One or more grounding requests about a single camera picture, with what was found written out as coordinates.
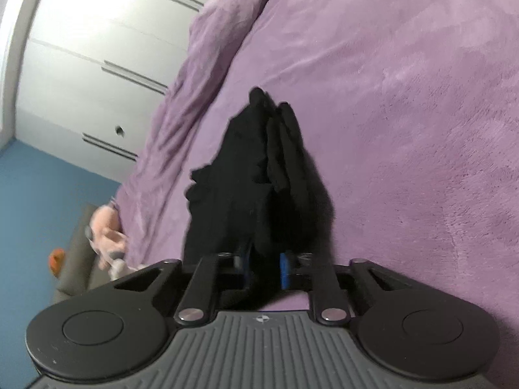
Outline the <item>pink plush toy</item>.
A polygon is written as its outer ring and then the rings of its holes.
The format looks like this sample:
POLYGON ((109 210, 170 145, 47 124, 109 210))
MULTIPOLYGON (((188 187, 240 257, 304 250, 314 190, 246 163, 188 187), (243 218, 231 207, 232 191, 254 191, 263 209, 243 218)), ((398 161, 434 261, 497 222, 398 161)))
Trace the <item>pink plush toy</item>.
POLYGON ((112 281, 131 273, 125 261, 127 236, 121 233, 120 216, 114 200, 94 211, 85 228, 85 236, 99 258, 99 269, 106 270, 112 281))

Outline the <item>purple bed blanket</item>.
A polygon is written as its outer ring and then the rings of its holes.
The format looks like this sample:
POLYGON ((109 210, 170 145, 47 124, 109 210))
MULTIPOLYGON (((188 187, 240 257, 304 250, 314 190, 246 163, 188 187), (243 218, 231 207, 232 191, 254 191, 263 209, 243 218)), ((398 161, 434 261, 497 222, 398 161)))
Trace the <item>purple bed blanket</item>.
POLYGON ((210 0, 119 188, 128 260, 181 253, 190 172, 260 87, 288 102, 332 247, 518 323, 518 0, 210 0))

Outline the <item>white wardrobe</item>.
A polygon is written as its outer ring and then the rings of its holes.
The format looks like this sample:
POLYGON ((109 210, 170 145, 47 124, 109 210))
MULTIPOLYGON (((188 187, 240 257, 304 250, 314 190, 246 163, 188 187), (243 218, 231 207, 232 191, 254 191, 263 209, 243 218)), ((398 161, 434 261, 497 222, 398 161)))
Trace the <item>white wardrobe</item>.
POLYGON ((209 0, 1 0, 1 136, 121 182, 209 0))

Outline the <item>grey pillow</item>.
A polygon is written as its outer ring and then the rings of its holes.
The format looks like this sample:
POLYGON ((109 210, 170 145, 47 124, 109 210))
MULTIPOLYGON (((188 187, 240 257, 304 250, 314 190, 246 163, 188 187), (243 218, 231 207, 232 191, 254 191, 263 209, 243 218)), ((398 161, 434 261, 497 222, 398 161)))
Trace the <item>grey pillow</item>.
POLYGON ((87 204, 74 229, 54 289, 54 304, 110 282, 107 270, 99 269, 99 259, 85 236, 85 228, 96 209, 96 206, 87 204))

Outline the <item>black long sleeve shirt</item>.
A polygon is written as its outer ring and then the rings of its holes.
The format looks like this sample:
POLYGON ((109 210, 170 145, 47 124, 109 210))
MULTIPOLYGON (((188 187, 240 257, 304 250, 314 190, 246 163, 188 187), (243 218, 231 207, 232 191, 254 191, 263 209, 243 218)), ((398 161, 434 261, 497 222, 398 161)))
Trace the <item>black long sleeve shirt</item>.
POLYGON ((333 207, 304 146, 292 107, 253 88, 233 117, 213 161, 191 173, 190 223, 183 260, 251 244, 251 281, 243 292, 281 288, 280 254, 331 257, 333 207))

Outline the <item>orange plush toy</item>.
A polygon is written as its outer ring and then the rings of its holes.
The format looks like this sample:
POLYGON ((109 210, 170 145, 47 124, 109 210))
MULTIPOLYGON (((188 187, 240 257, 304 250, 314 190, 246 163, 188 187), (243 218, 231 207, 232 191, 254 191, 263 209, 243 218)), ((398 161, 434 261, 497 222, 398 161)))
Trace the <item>orange plush toy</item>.
POLYGON ((54 249, 48 256, 48 268, 54 277, 59 277, 63 268, 66 252, 62 248, 54 249))

